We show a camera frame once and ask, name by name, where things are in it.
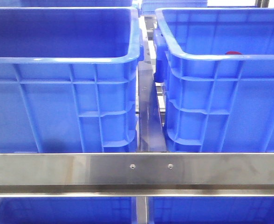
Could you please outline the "red mushroom push button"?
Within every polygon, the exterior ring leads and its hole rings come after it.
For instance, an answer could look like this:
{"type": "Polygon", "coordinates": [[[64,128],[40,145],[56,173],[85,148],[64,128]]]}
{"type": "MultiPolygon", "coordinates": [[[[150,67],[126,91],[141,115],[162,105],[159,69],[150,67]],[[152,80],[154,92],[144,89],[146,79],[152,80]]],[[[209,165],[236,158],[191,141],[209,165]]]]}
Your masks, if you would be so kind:
{"type": "Polygon", "coordinates": [[[242,53],[240,53],[238,51],[228,51],[228,52],[226,52],[226,55],[242,55],[242,53]]]}

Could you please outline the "right blue plastic crate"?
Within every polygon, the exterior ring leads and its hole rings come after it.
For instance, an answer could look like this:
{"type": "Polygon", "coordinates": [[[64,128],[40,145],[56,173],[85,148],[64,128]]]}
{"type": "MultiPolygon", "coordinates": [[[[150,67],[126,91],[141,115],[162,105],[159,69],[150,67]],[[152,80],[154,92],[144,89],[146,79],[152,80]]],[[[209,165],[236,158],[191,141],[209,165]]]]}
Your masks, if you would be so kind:
{"type": "Polygon", "coordinates": [[[274,153],[274,8],[159,8],[155,14],[168,149],[274,153]]]}

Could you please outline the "blue plastic crate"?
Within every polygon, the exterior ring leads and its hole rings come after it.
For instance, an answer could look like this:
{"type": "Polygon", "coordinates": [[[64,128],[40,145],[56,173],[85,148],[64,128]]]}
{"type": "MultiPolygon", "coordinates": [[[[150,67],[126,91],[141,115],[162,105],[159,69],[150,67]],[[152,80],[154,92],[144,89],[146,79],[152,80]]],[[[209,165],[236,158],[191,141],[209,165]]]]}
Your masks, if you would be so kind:
{"type": "Polygon", "coordinates": [[[168,149],[274,153],[274,8],[159,8],[155,14],[168,149]]]}
{"type": "Polygon", "coordinates": [[[0,153],[137,149],[132,7],[0,7],[0,153]]]}

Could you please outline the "left blue plastic crate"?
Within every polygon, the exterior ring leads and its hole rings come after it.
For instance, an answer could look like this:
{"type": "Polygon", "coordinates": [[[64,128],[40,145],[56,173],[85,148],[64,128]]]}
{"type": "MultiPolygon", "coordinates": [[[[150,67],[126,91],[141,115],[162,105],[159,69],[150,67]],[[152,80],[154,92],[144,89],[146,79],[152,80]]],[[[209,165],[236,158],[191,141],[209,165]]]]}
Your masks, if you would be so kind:
{"type": "Polygon", "coordinates": [[[0,153],[137,149],[132,7],[0,7],[0,153]]]}

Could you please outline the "rear right blue crate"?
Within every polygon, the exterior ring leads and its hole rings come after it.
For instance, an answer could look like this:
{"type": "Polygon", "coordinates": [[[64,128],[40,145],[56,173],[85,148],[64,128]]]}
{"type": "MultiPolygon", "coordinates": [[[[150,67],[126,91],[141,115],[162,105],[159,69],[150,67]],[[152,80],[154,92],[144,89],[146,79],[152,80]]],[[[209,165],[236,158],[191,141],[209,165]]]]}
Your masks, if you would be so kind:
{"type": "Polygon", "coordinates": [[[207,0],[143,0],[142,15],[154,15],[158,8],[169,7],[207,7],[207,0]]]}

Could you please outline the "lower right blue crate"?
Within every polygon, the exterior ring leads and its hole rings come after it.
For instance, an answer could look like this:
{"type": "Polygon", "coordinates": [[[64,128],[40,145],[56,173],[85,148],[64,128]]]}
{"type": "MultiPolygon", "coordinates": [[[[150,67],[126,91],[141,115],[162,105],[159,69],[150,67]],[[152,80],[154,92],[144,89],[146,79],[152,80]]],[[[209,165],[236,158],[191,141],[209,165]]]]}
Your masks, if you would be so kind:
{"type": "Polygon", "coordinates": [[[274,224],[274,197],[151,197],[154,224],[274,224]]]}

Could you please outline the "lower left blue crate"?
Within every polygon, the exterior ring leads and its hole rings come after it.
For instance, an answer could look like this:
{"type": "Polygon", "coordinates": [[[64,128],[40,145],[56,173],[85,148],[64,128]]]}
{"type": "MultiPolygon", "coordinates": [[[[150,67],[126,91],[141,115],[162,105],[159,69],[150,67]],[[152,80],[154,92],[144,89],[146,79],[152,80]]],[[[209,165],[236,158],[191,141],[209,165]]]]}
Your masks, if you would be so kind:
{"type": "Polygon", "coordinates": [[[0,224],[135,224],[132,197],[1,198],[0,224]]]}

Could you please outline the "rear left blue crate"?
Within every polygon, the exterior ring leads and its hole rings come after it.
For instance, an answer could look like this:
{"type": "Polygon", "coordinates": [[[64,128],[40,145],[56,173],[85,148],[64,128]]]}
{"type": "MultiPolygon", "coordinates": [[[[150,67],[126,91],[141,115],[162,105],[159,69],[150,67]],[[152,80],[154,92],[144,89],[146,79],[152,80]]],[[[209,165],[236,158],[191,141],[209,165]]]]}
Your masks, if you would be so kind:
{"type": "Polygon", "coordinates": [[[134,7],[138,0],[0,0],[0,7],[134,7]]]}

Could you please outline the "stainless steel rack frame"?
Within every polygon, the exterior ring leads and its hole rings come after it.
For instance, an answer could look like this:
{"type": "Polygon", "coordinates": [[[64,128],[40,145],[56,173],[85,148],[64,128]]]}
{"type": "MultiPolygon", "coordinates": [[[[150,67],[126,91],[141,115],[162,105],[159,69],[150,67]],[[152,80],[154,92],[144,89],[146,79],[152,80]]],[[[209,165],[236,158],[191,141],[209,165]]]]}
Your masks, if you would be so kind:
{"type": "Polygon", "coordinates": [[[136,197],[148,224],[151,196],[274,196],[274,153],[170,153],[162,132],[162,89],[154,83],[154,16],[139,20],[135,153],[0,154],[0,197],[136,197]]]}

